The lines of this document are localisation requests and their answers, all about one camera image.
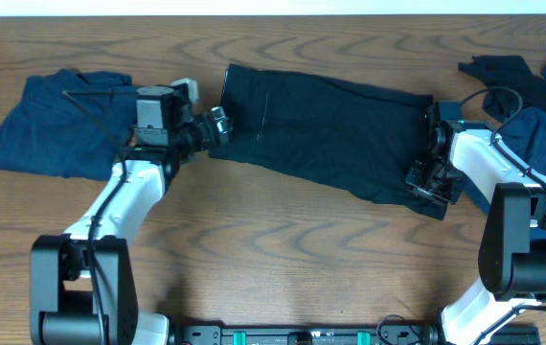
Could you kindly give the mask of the black shorts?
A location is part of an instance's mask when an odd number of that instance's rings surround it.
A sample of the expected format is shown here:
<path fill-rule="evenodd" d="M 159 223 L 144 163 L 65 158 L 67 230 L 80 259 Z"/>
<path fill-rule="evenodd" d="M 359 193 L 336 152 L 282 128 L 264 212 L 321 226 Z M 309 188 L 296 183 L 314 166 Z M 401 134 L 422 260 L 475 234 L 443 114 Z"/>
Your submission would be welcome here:
<path fill-rule="evenodd" d="M 405 184 L 428 144 L 425 113 L 433 103 L 430 95 L 231 64 L 220 105 L 233 139 L 210 155 L 443 219 L 445 206 Z"/>

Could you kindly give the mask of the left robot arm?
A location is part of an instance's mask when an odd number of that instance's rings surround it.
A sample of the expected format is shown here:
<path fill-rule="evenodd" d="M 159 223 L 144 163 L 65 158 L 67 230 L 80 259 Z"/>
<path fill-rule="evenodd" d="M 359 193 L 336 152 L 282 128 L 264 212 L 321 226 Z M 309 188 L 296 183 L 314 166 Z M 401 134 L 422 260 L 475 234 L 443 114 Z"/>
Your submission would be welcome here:
<path fill-rule="evenodd" d="M 30 334 L 34 344 L 173 344 L 170 319 L 141 311 L 129 246 L 181 164 L 232 138 L 220 106 L 202 114 L 167 114 L 135 127 L 135 142 L 87 212 L 60 235 L 31 249 Z"/>

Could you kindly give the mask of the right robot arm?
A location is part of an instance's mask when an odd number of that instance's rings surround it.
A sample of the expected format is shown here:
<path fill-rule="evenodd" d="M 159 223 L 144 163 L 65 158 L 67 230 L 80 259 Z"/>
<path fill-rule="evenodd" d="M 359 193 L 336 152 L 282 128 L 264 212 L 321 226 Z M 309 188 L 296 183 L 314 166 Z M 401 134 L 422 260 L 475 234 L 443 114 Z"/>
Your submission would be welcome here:
<path fill-rule="evenodd" d="M 464 120 L 458 103 L 431 105 L 425 121 L 429 143 L 406 175 L 408 189 L 446 206 L 471 181 L 489 213 L 477 280 L 422 331 L 421 343 L 526 344 L 534 330 L 505 327 L 524 311 L 546 312 L 546 176 L 490 124 Z"/>

